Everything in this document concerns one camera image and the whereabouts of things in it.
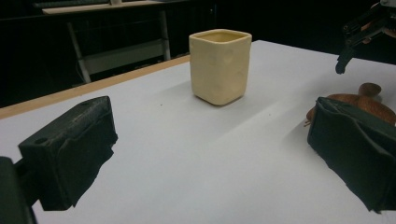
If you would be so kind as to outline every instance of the white table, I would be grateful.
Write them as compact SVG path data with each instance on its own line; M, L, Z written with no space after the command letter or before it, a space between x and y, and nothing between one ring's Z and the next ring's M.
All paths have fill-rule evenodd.
M252 43L246 94L210 105L191 92L189 63L0 119L1 155L72 106L108 95L119 140L115 154L75 208L43 212L40 224L395 223L369 212L307 144L306 112L319 96L383 88L396 108L396 66Z

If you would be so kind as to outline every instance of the table edge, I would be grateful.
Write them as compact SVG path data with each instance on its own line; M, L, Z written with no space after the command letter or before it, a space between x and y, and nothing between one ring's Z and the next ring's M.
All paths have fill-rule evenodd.
M78 86L75 88L71 88L65 91L55 92L53 94L45 95L42 97L35 98L33 100L25 101L22 103L18 103L15 105L6 106L0 108L0 119L9 118L21 113L25 113L34 109L38 109L40 107L46 105L53 105L59 103L61 101L65 101L83 94L87 94L89 92L98 91L106 87L110 87L116 84L119 84L124 81L128 81L137 77L142 77L145 75L149 75L151 73L176 66L182 63L187 63L190 61L190 55L182 56L179 58L175 58L173 60L165 61L162 63L156 63L151 66L143 67L140 69L136 69L124 74L116 75L114 77L109 77L105 79L101 79L98 81L94 81L92 83L88 83L82 86Z

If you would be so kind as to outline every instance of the dark background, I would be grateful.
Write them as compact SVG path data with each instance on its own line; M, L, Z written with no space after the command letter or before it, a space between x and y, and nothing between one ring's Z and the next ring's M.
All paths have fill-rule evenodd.
M22 1L28 0L0 1L0 20L15 20L36 13ZM172 58L188 54L190 34L213 28L248 32L253 40L339 54L344 47L342 26L376 3L369 0L215 2L215 6L203 4L166 10ZM78 33L82 50L95 53L159 38L159 23L153 19L156 13L144 11L85 18L74 20L73 24L84 30L89 21L100 28ZM396 39L389 36L382 35L368 45L358 46L357 50L356 58L396 64ZM0 107L82 83L70 35L62 21L0 25L0 60ZM116 76L161 60L154 58L95 74L92 80Z

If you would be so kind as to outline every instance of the square cup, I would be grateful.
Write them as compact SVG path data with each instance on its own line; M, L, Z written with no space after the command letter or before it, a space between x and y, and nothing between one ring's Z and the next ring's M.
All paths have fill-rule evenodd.
M226 105L246 91L251 34L215 29L189 36L192 92Z

